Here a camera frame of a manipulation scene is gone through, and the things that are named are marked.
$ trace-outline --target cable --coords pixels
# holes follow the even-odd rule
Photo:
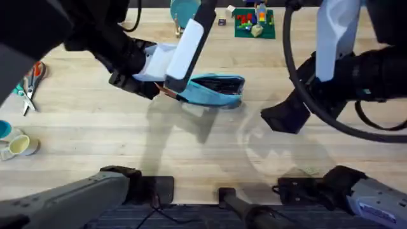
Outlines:
[[[368,126],[376,128],[378,130],[387,130],[387,131],[399,131],[399,130],[403,130],[405,128],[407,128],[407,120],[400,123],[399,125],[396,125],[395,127],[382,127],[379,126],[377,124],[375,124],[374,122],[372,122],[367,116],[366,114],[363,112],[362,109],[362,105],[361,105],[362,101],[356,101],[355,102],[355,110],[357,115],[359,116],[359,118]]]
[[[147,221],[147,219],[149,219],[155,212],[156,212],[155,209],[152,210],[146,217],[144,217],[144,219],[142,219],[142,221],[139,223],[139,225],[135,229],[140,229],[140,227]]]
[[[308,227],[302,225],[299,221],[296,221],[295,219],[290,218],[290,217],[286,216],[285,214],[282,214],[282,213],[279,212],[279,211],[276,211],[276,210],[274,210],[274,209],[271,209],[270,213],[272,214],[272,216],[273,216],[274,218],[275,218],[274,214],[276,214],[276,215],[279,215],[281,218],[284,218],[284,219],[286,219],[287,221],[293,223],[294,225],[296,225],[296,226],[299,227],[299,228],[308,229]]]
[[[291,19],[293,17],[293,12],[299,10],[300,8],[301,6],[299,5],[298,1],[289,1],[286,5],[286,12],[284,13],[284,24],[283,24],[283,47],[284,47],[284,57],[286,59],[290,80],[293,82],[294,87],[297,89],[299,95],[301,96],[303,102],[307,105],[309,110],[316,114],[318,118],[320,118],[322,121],[345,134],[376,142],[407,143],[407,135],[374,134],[344,125],[343,123],[336,121],[329,114],[327,114],[326,111],[321,109],[315,103],[313,98],[311,98],[310,94],[307,92],[303,83],[297,76],[296,67],[293,59],[293,51],[291,49],[291,37],[290,37]]]
[[[139,23],[140,23],[140,18],[141,18],[142,0],[138,0],[138,2],[137,2],[137,9],[138,9],[137,20],[135,21],[134,26],[133,26],[131,29],[126,29],[126,28],[124,28],[124,27],[121,27],[121,28],[123,28],[123,30],[124,30],[125,32],[134,32],[134,31],[138,28]]]
[[[158,208],[153,207],[153,206],[151,206],[151,207],[152,207],[158,214],[160,214],[160,215],[164,216],[165,218],[167,218],[167,219],[169,219],[169,220],[175,222],[175,223],[178,224],[178,225],[185,225],[185,224],[187,224],[187,223],[197,223],[197,222],[201,222],[201,221],[202,221],[201,219],[189,219],[189,220],[185,220],[185,221],[183,221],[183,220],[178,220],[178,219],[174,219],[173,217],[171,217],[171,216],[165,214],[162,210],[159,210]]]

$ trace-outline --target wooden tabletop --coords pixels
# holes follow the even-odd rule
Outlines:
[[[235,73],[246,78],[243,104],[234,110],[209,109],[164,95],[149,101],[119,90],[88,52],[62,46],[43,62],[50,74],[34,99],[40,113],[22,116],[22,101],[10,98],[0,119],[41,141],[33,156],[0,163],[0,199],[47,190],[86,178],[107,165],[141,169],[145,175],[174,176],[175,203],[214,204],[219,187],[231,186],[252,202],[277,203],[277,178],[323,176],[335,165],[359,169],[387,185],[407,191],[407,149],[347,136],[315,116],[298,135],[273,132],[260,111],[283,101],[293,86],[282,49],[284,9],[275,8],[277,39],[233,37],[233,22],[216,24],[195,73]],[[218,15],[224,10],[218,9]],[[317,8],[294,14],[292,42],[297,66],[315,50]],[[135,11],[128,15],[131,27]],[[143,9],[131,36],[176,43],[169,9]],[[362,12],[355,52],[378,48],[366,11]],[[406,102],[363,104],[384,125],[406,118]],[[340,120],[367,129],[350,103]]]

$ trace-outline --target teal object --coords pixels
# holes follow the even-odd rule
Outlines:
[[[22,96],[26,105],[28,105],[31,109],[36,110],[36,107],[32,103],[30,97],[26,94],[24,90],[24,80],[20,81],[17,86],[13,89],[13,93],[17,94],[18,96]]]
[[[200,0],[171,0],[170,12],[173,20],[178,20],[178,25],[185,29],[188,21],[198,11]]]
[[[237,75],[198,74],[190,78],[185,91],[178,96],[201,106],[232,106],[240,104],[244,82],[245,79]]]
[[[0,120],[0,139],[11,133],[11,125],[7,121]]]

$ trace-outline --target blue pencil case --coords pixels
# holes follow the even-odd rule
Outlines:
[[[191,76],[186,89],[176,99],[201,106],[240,104],[245,79],[232,74],[198,74]]]

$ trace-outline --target mug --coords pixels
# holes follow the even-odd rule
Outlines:
[[[0,151],[1,160],[9,160],[17,155],[29,156],[38,149],[39,141],[27,135],[14,138],[6,148]]]
[[[201,5],[201,0],[171,0],[170,13],[172,19],[177,19],[178,26],[185,29],[188,21],[194,17]]]
[[[12,127],[7,121],[0,120],[0,140],[10,142],[22,134],[24,133],[20,129]]]

